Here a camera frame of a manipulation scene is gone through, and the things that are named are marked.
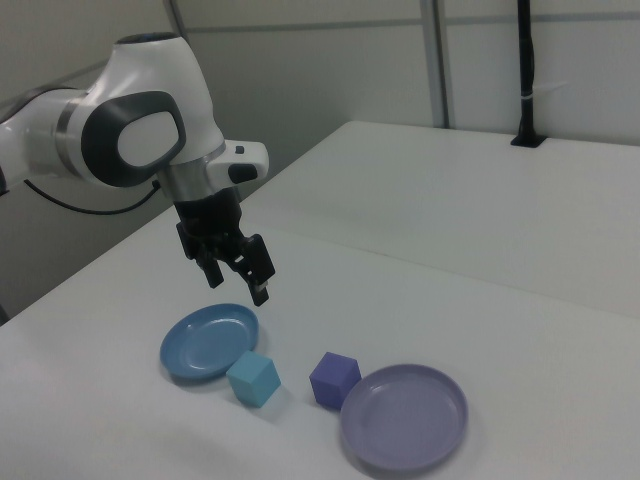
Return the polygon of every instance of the white wall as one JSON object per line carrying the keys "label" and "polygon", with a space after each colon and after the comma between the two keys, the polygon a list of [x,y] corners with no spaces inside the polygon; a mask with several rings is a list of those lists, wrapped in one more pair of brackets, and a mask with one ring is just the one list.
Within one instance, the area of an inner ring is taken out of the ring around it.
{"label": "white wall", "polygon": [[[20,92],[44,83],[62,79],[88,87],[113,42],[157,30],[171,30],[162,0],[0,0],[0,112]],[[107,190],[57,179],[34,183],[68,203],[96,209],[127,206],[150,189]],[[13,188],[0,199],[0,304],[15,315],[168,206],[157,194],[135,212],[93,217],[63,210],[24,185]]]}
{"label": "white wall", "polygon": [[[635,80],[640,77],[640,2],[531,3],[538,132],[640,145]],[[447,0],[444,5],[452,127],[515,133],[520,119],[517,2]]]}
{"label": "white wall", "polygon": [[178,7],[218,125],[264,142],[271,176],[350,120],[434,125],[419,0]]}

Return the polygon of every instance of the black pole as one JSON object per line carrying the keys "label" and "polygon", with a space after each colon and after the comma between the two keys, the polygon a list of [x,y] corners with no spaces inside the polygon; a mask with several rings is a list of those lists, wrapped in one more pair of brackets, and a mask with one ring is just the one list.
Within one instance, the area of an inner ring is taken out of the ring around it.
{"label": "black pole", "polygon": [[535,60],[531,38],[531,6],[529,0],[518,0],[518,36],[520,38],[520,105],[522,117],[518,135],[511,145],[536,148],[545,138],[533,126],[533,77]]}

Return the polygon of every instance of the purple plate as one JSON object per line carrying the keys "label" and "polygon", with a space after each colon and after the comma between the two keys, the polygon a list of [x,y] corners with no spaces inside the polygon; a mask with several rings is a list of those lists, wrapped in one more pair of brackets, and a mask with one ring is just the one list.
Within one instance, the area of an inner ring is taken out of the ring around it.
{"label": "purple plate", "polygon": [[394,365],[363,378],[342,405],[345,444],[375,467],[434,465],[460,444],[467,401],[451,378],[422,365]]}

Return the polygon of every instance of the blue plate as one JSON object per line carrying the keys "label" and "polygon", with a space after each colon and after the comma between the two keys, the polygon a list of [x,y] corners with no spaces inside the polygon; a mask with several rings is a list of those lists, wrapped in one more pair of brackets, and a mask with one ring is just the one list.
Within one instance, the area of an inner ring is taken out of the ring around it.
{"label": "blue plate", "polygon": [[224,374],[258,341],[258,319],[242,305],[206,307],[180,320],[160,347],[160,361],[176,377],[204,380]]}

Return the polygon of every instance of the light blue cube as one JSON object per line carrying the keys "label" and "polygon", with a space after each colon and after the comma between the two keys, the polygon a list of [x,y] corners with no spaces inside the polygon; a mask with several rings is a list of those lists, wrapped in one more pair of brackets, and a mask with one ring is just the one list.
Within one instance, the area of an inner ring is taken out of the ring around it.
{"label": "light blue cube", "polygon": [[227,378],[238,400],[258,408],[280,386],[280,377],[273,360],[250,350],[227,370]]}

